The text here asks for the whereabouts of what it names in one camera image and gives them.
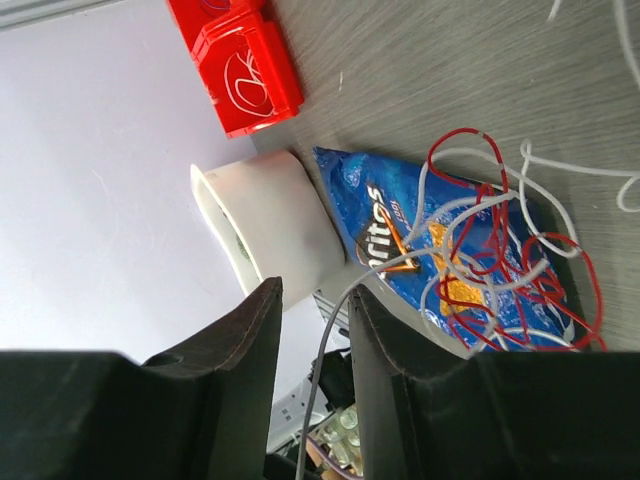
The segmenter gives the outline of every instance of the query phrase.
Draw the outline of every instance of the white cup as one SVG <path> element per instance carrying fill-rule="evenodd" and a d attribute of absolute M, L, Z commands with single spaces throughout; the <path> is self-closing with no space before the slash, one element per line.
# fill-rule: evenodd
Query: white cup
<path fill-rule="evenodd" d="M 202 173 L 191 189 L 245 295 L 280 276 L 284 310 L 345 264 L 340 239 L 298 159 L 280 151 Z"/>

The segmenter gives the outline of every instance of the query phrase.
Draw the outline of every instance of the tabletop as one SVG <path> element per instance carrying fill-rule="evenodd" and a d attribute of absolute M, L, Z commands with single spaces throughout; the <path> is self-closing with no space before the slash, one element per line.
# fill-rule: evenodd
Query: tabletop
<path fill-rule="evenodd" d="M 312 146 L 421 163 L 437 138 L 462 126 L 492 135 L 513 167 L 522 165 L 519 147 L 529 138 L 533 153 L 545 158 L 640 170 L 640 92 L 624 60 L 612 2 L 565 1 L 550 21 L 553 3 L 278 0 L 275 14 L 306 101 L 296 118 L 254 135 L 254 143 L 260 152 L 294 152 L 325 202 Z M 640 2 L 627 4 L 640 54 Z M 497 178 L 493 167 L 473 159 L 443 166 Z M 603 338 L 614 350 L 639 348 L 640 214 L 616 206 L 625 180 L 545 167 L 532 168 L 530 176 L 565 205 L 594 261 L 605 299 Z M 638 192 L 629 193 L 629 204 L 640 204 Z M 573 260 L 571 271 L 590 319 L 594 295 L 587 270 Z M 324 293 L 337 296 L 358 272 L 348 266 Z M 370 286 L 403 321 L 464 353 L 379 282 Z"/>

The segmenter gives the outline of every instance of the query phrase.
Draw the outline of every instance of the red string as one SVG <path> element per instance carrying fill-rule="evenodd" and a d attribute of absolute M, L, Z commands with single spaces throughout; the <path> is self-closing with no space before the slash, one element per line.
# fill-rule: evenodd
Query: red string
<path fill-rule="evenodd" d="M 509 191 L 507 172 L 504 167 L 504 162 L 502 160 L 502 155 L 500 153 L 500 149 L 498 148 L 497 143 L 486 133 L 480 132 L 475 128 L 458 128 L 453 130 L 446 135 L 443 135 L 439 138 L 429 150 L 427 155 L 427 163 L 429 165 L 429 171 L 433 173 L 436 177 L 445 180 L 453 185 L 463 187 L 463 188 L 471 188 L 476 191 L 476 204 L 480 204 L 482 202 L 483 197 L 485 196 L 495 196 L 495 189 L 488 183 L 483 183 L 480 185 L 472 184 L 468 181 L 462 180 L 460 178 L 456 178 L 446 173 L 441 172 L 436 169 L 433 164 L 433 155 L 435 151 L 440 147 L 444 142 L 449 140 L 452 137 L 461 134 L 472 134 L 472 135 L 480 135 L 491 147 L 493 150 L 494 156 L 498 162 L 498 166 L 500 167 L 500 174 L 502 180 L 502 190 L 503 192 Z M 528 274 L 532 266 L 531 264 L 531 254 L 532 248 L 538 242 L 538 238 L 535 236 L 530 237 L 522 247 L 522 255 L 521 255 L 521 263 L 522 269 L 512 265 L 506 260 L 506 249 L 508 247 L 508 202 L 501 202 L 499 205 L 494 205 L 491 207 L 491 215 L 493 219 L 493 225 L 491 233 L 489 237 L 484 243 L 484 247 L 488 249 L 488 251 L 479 252 L 473 255 L 475 260 L 479 259 L 495 259 L 495 262 L 491 265 L 491 267 L 486 270 L 475 270 L 473 266 L 470 266 L 469 269 L 471 271 L 472 276 L 469 276 L 470 280 L 473 280 L 477 283 L 483 283 L 477 277 L 483 275 L 490 275 L 494 273 L 501 274 L 507 283 L 513 282 L 513 274 L 518 276 L 524 276 Z M 451 260 L 455 258 L 456 254 L 459 252 L 460 248 L 464 244 L 465 239 L 467 238 L 471 228 L 473 227 L 474 221 L 476 219 L 476 215 L 469 217 L 462 228 L 460 236 L 455 241 L 455 245 L 451 250 Z M 591 259 L 587 255 L 586 252 L 580 249 L 580 247 L 572 241 L 570 238 L 565 235 L 561 235 L 559 233 L 545 233 L 544 237 L 552 240 L 556 240 L 560 243 L 568 244 L 570 247 L 578 248 L 580 254 L 587 265 L 587 269 L 589 270 L 589 276 L 591 278 L 591 283 L 593 286 L 593 290 L 596 298 L 596 315 L 593 322 L 593 325 L 589 325 L 589 323 L 580 317 L 575 312 L 571 311 L 566 305 L 564 305 L 563 301 L 566 297 L 566 292 L 556 274 L 553 272 L 551 268 L 547 268 L 543 274 L 539 275 L 535 279 L 532 280 L 530 285 L 526 285 L 520 288 L 515 289 L 512 294 L 514 296 L 514 303 L 516 305 L 516 309 L 518 311 L 518 315 L 520 317 L 520 323 L 522 326 L 522 339 L 518 338 L 514 335 L 508 334 L 505 332 L 504 328 L 501 325 L 496 325 L 494 332 L 497 335 L 501 335 L 507 338 L 510 342 L 515 343 L 523 348 L 535 348 L 540 351 L 571 351 L 574 349 L 581 349 L 589 345 L 590 342 L 596 341 L 600 344 L 603 350 L 606 350 L 606 344 L 602 340 L 599 335 L 600 328 L 602 326 L 603 319 L 603 300 L 602 293 L 600 290 L 600 285 L 598 283 L 598 279 L 595 273 L 595 268 L 593 267 L 593 263 Z M 541 252 L 541 247 L 537 245 L 538 251 Z M 494 350 L 501 351 L 504 350 L 499 344 L 490 339 L 486 338 L 484 334 L 478 331 L 475 327 L 485 328 L 487 326 L 487 319 L 478 319 L 472 317 L 470 315 L 461 315 L 456 311 L 456 307 L 464 307 L 465 309 L 473 309 L 477 311 L 481 311 L 483 315 L 487 315 L 487 318 L 490 318 L 492 315 L 492 311 L 490 308 L 481 303 L 476 302 L 463 302 L 460 300 L 456 300 L 451 298 L 449 293 L 449 284 L 452 282 L 460 281 L 457 278 L 445 275 L 443 279 L 441 279 L 435 285 L 436 295 L 444 302 L 447 303 L 450 307 L 451 314 L 447 318 L 447 325 L 453 332 L 453 334 L 458 338 L 462 344 L 470 349 L 471 346 L 462 336 L 459 331 L 459 328 L 466 330 L 471 333 L 478 341 L 482 341 L 486 343 L 489 347 Z M 543 346 L 532 346 L 531 345 L 531 336 L 528 330 L 528 324 L 526 315 L 524 313 L 524 309 L 522 306 L 522 298 L 526 298 L 529 301 L 542 304 L 545 306 L 551 305 L 555 309 L 562 312 L 564 315 L 571 318 L 574 322 L 582 325 L 587 334 L 575 342 L 571 346 L 558 346 L 558 347 L 543 347 Z"/>

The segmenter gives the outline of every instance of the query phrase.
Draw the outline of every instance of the red plastic container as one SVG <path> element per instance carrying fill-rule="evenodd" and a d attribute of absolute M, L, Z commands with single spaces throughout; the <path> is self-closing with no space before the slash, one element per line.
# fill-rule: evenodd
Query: red plastic container
<path fill-rule="evenodd" d="M 303 102 L 265 0 L 168 0 L 228 137 L 295 116 Z"/>

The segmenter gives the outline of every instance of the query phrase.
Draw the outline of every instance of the wooden table surface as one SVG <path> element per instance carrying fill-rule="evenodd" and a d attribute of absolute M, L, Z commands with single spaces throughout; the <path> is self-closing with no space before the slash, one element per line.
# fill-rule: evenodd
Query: wooden table surface
<path fill-rule="evenodd" d="M 259 151 L 293 151 L 323 200 L 312 146 L 422 162 L 438 137 L 461 126 L 492 135 L 514 167 L 522 164 L 520 143 L 530 138 L 533 153 L 545 158 L 640 170 L 640 92 L 622 55 L 610 1 L 566 0 L 552 22 L 552 0 L 273 3 L 306 102 L 296 118 L 253 139 Z M 640 55 L 640 2 L 627 3 Z M 492 167 L 472 159 L 445 165 L 470 177 L 497 178 Z M 545 167 L 532 168 L 530 176 L 567 207 L 594 260 L 605 298 L 605 340 L 611 349 L 638 349 L 640 214 L 616 207 L 624 179 Z M 630 192 L 630 204 L 640 204 L 639 192 Z M 591 318 L 586 269 L 578 260 L 571 268 Z M 337 296 L 358 271 L 347 267 L 323 290 Z M 403 321 L 462 353 L 378 282 L 370 285 Z"/>

